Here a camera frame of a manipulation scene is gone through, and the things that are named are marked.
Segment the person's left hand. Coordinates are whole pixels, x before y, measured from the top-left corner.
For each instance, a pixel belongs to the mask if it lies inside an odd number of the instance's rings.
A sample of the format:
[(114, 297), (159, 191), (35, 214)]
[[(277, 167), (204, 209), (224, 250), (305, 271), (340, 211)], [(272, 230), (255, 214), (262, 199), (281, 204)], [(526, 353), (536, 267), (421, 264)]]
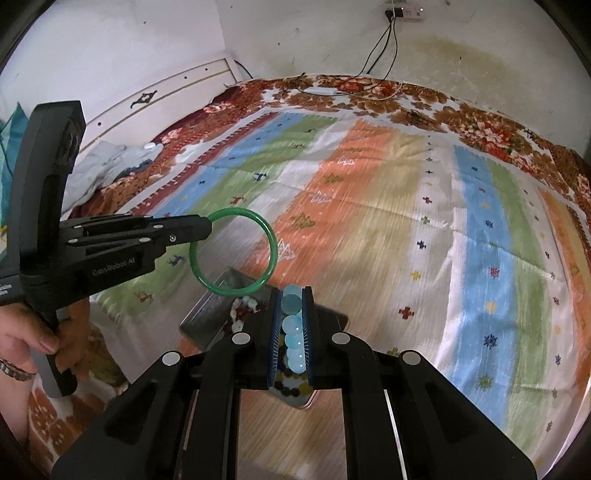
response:
[(27, 373), (36, 373), (31, 352), (54, 354), (58, 370), (70, 369), (78, 380), (89, 373), (90, 303), (80, 300), (67, 308), (68, 318), (52, 333), (25, 305), (1, 307), (1, 359)]

